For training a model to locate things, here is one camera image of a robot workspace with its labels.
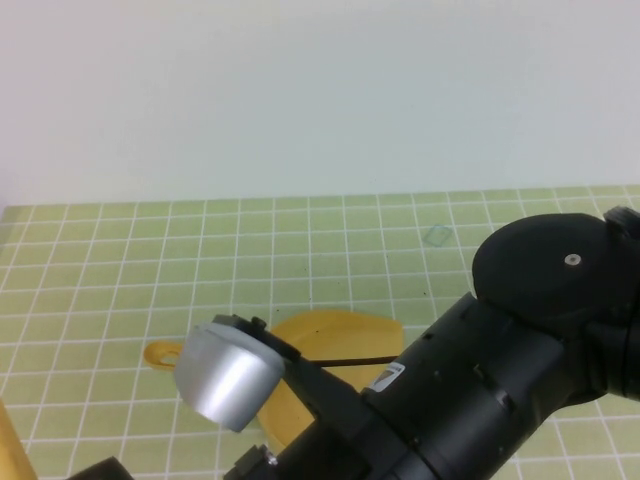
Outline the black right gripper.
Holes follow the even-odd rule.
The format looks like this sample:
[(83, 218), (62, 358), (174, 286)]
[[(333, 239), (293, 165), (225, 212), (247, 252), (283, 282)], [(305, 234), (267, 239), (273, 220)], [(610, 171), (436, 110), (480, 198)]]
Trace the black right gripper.
[(320, 437), (301, 435), (273, 457), (266, 446), (251, 447), (224, 479), (319, 479)]

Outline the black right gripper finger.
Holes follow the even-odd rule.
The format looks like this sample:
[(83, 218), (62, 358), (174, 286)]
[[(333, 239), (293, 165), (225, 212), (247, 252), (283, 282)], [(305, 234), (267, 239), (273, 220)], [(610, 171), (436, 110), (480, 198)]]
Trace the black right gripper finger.
[(130, 480), (130, 473), (115, 457), (109, 457), (74, 474), (74, 480)]

